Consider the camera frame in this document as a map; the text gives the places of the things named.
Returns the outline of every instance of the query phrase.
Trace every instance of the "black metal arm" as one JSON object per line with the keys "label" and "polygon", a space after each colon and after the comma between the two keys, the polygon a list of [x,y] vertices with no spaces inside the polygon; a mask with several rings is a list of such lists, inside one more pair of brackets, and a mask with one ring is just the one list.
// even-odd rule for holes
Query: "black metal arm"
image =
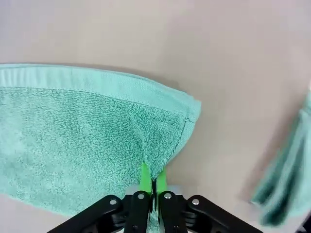
{"label": "black metal arm", "polygon": [[[122,200],[108,195],[49,233],[146,233],[153,198],[144,191]],[[161,233],[262,233],[206,198],[165,191],[158,196]]]}

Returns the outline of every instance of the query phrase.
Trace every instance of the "terry cloth fabric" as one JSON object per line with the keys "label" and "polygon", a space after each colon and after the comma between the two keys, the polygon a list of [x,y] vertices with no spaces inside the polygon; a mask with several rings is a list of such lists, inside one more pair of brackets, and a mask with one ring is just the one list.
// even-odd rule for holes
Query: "terry cloth fabric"
{"label": "terry cloth fabric", "polygon": [[200,102],[127,73],[0,65],[0,192],[75,215],[153,178],[191,136]]}
{"label": "terry cloth fabric", "polygon": [[252,202],[262,208],[260,223],[272,227],[311,209],[311,93]]}

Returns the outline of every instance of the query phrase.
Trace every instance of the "white surface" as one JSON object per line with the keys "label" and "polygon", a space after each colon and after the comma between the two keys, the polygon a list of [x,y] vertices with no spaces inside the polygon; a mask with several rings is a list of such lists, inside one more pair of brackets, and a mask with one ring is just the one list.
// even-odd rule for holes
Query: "white surface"
{"label": "white surface", "polygon": [[[0,1],[0,63],[122,70],[201,100],[169,182],[251,224],[257,213],[242,200],[308,90],[310,41],[309,0]],[[1,232],[43,232],[62,220],[6,201]],[[293,233],[299,224],[264,232]]]}

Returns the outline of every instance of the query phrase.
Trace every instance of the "beige tabletop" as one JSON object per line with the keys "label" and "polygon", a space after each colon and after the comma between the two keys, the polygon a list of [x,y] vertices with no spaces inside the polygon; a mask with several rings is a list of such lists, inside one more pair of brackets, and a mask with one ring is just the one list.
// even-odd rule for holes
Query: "beige tabletop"
{"label": "beige tabletop", "polygon": [[[1,0],[0,63],[135,73],[202,101],[168,182],[257,227],[251,187],[311,77],[309,0]],[[0,231],[40,233],[64,217],[0,196]],[[292,219],[265,233],[293,233]]]}

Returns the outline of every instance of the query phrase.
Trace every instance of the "silver screw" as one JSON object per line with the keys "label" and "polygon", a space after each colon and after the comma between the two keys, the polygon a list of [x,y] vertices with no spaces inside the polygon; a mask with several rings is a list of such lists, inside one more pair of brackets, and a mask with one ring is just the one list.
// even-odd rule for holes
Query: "silver screw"
{"label": "silver screw", "polygon": [[165,197],[166,199],[170,199],[172,196],[171,196],[170,193],[166,193],[166,194],[164,194],[164,197]]}
{"label": "silver screw", "polygon": [[193,199],[193,200],[192,200],[192,203],[193,203],[194,205],[198,205],[198,204],[200,203],[200,201],[199,201],[198,199]]}
{"label": "silver screw", "polygon": [[115,204],[117,204],[117,201],[114,200],[114,199],[112,199],[112,200],[110,201],[110,205],[115,205]]}
{"label": "silver screw", "polygon": [[145,195],[143,195],[142,193],[138,194],[138,199],[144,199]]}

